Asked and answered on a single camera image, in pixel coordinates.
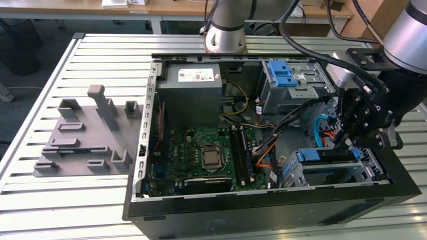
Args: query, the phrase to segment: table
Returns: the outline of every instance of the table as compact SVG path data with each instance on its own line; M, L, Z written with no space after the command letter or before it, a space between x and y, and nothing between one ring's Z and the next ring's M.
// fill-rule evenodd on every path
M72 19L72 20L147 20L152 33L161 34L161 21L203 21L203 0L149 0L144 5L128 5L128 8L101 9L103 0L0 0L0 18L15 19ZM316 6L303 6L307 24L328 24L327 11ZM352 12L343 7L332 10L336 31L340 33ZM287 23L300 24L303 12L294 11Z
M362 46L330 38L295 39L323 54ZM0 240L147 240L121 220L127 175L36 178L33 165L60 117L56 107L63 98L95 105L85 96L87 87L103 84L116 105L144 104L151 54L203 53L203 46L197 35L87 34L72 39L0 161ZM280 37L248 36L247 48L249 53L298 53ZM407 145L395 152L423 195L347 224L237 234L233 237L240 238L233 239L426 239L427 116L422 107L404 116L396 129Z

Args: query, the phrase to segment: power supply label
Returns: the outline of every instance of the power supply label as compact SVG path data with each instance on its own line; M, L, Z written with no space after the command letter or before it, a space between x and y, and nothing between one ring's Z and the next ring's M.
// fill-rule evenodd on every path
M179 82L213 82L213 69L180 69L177 72Z

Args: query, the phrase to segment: black trash bin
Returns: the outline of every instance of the black trash bin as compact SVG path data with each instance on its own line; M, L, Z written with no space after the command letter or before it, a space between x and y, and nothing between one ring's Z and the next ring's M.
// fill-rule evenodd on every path
M0 19L0 61L15 75L25 76L40 69L36 54L23 35Z
M31 19L3 18L11 29L21 34L23 44L31 49L37 49L43 45L36 27Z

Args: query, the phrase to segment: wooden desk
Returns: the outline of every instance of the wooden desk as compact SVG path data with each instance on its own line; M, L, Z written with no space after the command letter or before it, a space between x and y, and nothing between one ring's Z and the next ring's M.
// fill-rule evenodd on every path
M205 12L204 0L153 0L151 14L172 16L203 16ZM303 6L307 18L326 19L327 9L318 6ZM344 6L340 11L331 11L334 18L352 19L354 13Z
M103 9L103 0L0 0L0 11L8 13L43 14L101 14L129 15L131 11L151 14L153 0L147 5L128 5L127 8Z
M128 8L116 9L103 9L101 2L103 0L0 0L0 18L147 20L151 21L153 34L161 34L161 21L204 20L204 0L149 0L147 5L129 4ZM316 6L303 6L303 9L307 24L328 24L326 9ZM340 12L332 10L332 16L335 28L342 32L354 14L343 7ZM296 9L287 23L300 24L302 21L302 11Z
M151 18L151 23L159 24L160 21L203 21L204 16L204 0L153 0L151 14L155 16ZM211 11L212 3L209 2L208 11ZM303 6L306 13L306 23L307 24L330 24L328 14L326 8L319 8L316 6ZM347 20L354 18L354 13L344 6L340 11L331 11L334 17L334 24L336 31L340 33ZM286 21L291 24L300 24L303 21L303 15L299 8L295 9L291 17Z

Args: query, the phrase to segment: green motherboard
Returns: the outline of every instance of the green motherboard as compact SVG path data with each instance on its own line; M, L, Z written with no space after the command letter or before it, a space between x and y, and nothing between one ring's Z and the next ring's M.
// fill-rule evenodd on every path
M266 189L264 171L255 168L253 162L248 159L249 171L252 171L249 181L244 182L239 178L245 168L241 162L233 159L240 156L241 146L235 146L236 141L231 140L231 128L207 128L172 130L168 135L168 160L164 164L153 166L153 180L151 181L151 193L153 197L183 195L179 191L184 180L191 179L231 179L228 192ZM244 141L248 151L256 146L255 130L245 127Z

